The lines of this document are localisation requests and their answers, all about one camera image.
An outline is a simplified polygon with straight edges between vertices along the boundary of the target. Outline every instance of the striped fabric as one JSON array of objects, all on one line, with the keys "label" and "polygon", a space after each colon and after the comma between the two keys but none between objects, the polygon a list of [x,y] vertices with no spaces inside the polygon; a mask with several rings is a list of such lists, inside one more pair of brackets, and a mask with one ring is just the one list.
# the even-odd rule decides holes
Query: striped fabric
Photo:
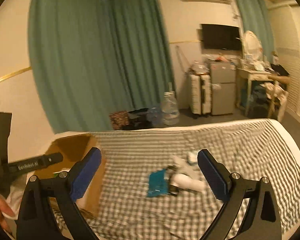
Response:
[{"label": "striped fabric", "polygon": [[[98,218],[88,223],[106,239],[199,239],[222,206],[208,184],[203,193],[146,198],[148,177],[173,164],[172,155],[207,148],[230,172],[245,179],[267,176],[279,206],[282,234],[300,221],[300,168],[268,120],[179,131],[96,133],[107,168]],[[205,181],[198,167],[200,179]],[[245,214],[244,200],[228,234],[235,236]]]}]

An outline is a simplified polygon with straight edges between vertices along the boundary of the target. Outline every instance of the refrigerator door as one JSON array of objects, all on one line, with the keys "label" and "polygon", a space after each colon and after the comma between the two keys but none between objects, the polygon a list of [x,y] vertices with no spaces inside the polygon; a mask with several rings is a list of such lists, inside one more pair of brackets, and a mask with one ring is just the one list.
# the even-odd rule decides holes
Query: refrigerator door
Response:
[{"label": "refrigerator door", "polygon": [[212,84],[212,115],[232,114],[235,103],[235,83]]},{"label": "refrigerator door", "polygon": [[235,66],[230,62],[210,63],[211,83],[235,83]]}]

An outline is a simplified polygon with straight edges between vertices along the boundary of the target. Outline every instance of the human hand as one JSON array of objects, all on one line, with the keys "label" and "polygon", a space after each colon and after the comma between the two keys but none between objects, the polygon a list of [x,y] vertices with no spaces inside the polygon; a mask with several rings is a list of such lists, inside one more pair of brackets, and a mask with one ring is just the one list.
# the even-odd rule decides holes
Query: human hand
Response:
[{"label": "human hand", "polygon": [[7,232],[11,232],[6,220],[2,213],[7,214],[8,216],[14,217],[15,214],[13,213],[12,209],[8,206],[3,198],[0,197],[0,225],[1,227],[6,230]]}]

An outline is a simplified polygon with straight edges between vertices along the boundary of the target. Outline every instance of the black flat screen tv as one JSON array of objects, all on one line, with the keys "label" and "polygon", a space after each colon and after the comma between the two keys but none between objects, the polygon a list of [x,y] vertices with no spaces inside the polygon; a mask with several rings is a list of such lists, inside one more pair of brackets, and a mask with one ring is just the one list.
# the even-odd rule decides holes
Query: black flat screen tv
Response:
[{"label": "black flat screen tv", "polygon": [[205,49],[242,50],[239,28],[218,24],[202,24]]}]

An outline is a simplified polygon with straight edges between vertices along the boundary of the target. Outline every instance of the white suitcase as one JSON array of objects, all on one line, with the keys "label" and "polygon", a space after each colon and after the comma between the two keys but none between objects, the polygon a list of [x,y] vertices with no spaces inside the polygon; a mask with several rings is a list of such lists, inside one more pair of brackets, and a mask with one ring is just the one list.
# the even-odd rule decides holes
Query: white suitcase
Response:
[{"label": "white suitcase", "polygon": [[189,75],[190,108],[193,114],[211,112],[211,83],[209,75]]}]

